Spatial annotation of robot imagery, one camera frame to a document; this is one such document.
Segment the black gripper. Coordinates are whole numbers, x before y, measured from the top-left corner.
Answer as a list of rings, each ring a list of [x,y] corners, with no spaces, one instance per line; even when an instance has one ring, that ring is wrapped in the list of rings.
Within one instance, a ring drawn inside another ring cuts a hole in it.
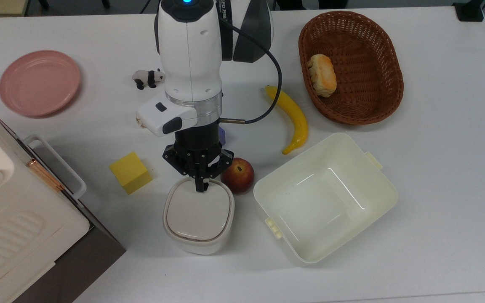
[[[231,150],[223,148],[219,122],[175,132],[175,142],[166,146],[163,159],[182,175],[195,180],[197,192],[206,192],[210,178],[225,171],[234,159]]]

